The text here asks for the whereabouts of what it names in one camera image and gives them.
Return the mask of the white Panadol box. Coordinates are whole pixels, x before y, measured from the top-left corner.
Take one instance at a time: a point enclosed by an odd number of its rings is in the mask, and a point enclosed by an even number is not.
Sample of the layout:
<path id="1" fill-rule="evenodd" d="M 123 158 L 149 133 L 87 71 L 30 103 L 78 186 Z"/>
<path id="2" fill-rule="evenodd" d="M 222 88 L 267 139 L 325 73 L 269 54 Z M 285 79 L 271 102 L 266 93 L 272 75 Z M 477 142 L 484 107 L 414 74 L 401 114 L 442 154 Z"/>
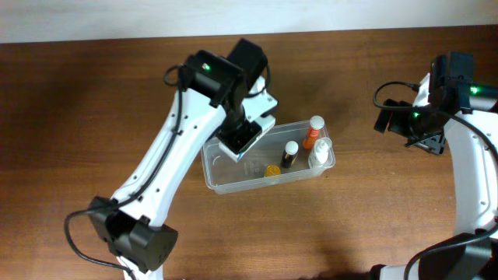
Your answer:
<path id="1" fill-rule="evenodd" d="M 219 149 L 229 159 L 238 163 L 242 157 L 275 125 L 272 115 L 259 117 L 253 122 L 247 120 L 232 132 L 219 133 Z"/>

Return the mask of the small jar gold lid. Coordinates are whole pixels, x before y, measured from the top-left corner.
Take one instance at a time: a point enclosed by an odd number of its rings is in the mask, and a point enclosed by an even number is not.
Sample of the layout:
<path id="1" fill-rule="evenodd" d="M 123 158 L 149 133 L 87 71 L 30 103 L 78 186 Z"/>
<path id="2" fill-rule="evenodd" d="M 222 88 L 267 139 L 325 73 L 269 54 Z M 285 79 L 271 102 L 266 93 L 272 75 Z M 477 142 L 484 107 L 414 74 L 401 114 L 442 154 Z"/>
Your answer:
<path id="1" fill-rule="evenodd" d="M 265 177 L 274 177 L 274 176 L 278 176 L 281 174 L 282 174 L 282 171 L 281 171 L 280 167 L 276 166 L 276 165 L 269 165 L 269 166 L 267 166 L 267 168 L 265 170 Z"/>

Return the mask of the dark bottle white cap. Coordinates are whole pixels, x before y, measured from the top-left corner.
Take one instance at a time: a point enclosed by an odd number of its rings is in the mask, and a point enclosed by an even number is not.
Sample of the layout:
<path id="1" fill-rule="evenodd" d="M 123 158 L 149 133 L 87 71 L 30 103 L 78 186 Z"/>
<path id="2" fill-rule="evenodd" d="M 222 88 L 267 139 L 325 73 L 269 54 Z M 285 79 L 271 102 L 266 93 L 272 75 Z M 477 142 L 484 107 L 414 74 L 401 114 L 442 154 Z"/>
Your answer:
<path id="1" fill-rule="evenodd" d="M 282 153 L 281 167 L 289 169 L 295 159 L 297 158 L 299 152 L 299 145 L 295 141 L 289 141 L 286 143 L 285 148 Z"/>

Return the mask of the orange tube white cap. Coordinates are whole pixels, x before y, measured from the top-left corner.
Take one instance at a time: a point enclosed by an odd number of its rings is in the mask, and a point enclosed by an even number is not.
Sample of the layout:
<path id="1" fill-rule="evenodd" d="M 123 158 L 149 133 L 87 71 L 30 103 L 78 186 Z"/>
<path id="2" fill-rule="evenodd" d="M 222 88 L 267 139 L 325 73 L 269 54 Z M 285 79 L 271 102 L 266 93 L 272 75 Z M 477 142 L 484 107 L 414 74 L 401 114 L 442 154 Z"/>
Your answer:
<path id="1" fill-rule="evenodd" d="M 305 149 L 312 149 L 314 147 L 314 143 L 317 141 L 320 131 L 324 127 L 324 118 L 315 115 L 310 119 L 309 125 L 307 136 L 303 140 L 303 147 Z"/>

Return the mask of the white spray bottle clear cap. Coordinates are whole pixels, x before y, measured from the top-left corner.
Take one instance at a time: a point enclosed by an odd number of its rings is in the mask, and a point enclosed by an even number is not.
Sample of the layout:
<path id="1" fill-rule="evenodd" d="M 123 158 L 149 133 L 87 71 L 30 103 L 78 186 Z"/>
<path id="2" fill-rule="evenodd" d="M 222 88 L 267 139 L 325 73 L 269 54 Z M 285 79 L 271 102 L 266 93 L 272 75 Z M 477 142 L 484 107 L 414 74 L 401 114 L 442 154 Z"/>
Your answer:
<path id="1" fill-rule="evenodd" d="M 308 157 L 310 168 L 318 168 L 326 164 L 329 152 L 331 151 L 332 140 L 330 138 L 319 138 L 315 143 Z"/>

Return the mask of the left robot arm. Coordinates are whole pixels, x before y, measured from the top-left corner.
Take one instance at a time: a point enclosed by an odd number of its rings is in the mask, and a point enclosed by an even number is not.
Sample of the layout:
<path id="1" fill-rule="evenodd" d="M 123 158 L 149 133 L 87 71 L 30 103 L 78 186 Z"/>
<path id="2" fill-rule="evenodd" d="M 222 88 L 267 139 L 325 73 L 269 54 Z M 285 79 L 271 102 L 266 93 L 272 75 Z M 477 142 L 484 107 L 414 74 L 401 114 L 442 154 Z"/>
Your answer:
<path id="1" fill-rule="evenodd" d="M 200 50 L 175 67 L 177 91 L 167 119 L 134 173 L 110 198 L 96 196 L 88 216 L 126 279 L 160 279 L 178 233 L 165 225 L 174 195 L 202 146 L 217 138 L 238 162 L 269 129 L 278 102 L 267 92 L 268 59 L 237 42 L 227 57 Z"/>

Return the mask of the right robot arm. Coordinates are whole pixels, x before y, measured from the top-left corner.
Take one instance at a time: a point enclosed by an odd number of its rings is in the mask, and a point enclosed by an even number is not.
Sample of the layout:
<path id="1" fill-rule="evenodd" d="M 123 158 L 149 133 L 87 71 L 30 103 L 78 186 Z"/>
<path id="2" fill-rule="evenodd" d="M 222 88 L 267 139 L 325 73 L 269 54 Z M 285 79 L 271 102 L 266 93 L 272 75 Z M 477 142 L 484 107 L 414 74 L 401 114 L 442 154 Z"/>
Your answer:
<path id="1" fill-rule="evenodd" d="M 451 152 L 456 197 L 454 236 L 418 252 L 407 264 L 371 268 L 372 279 L 497 277 L 497 88 L 474 80 L 471 54 L 436 57 L 413 102 L 387 99 L 376 131 L 406 138 L 408 147 Z"/>

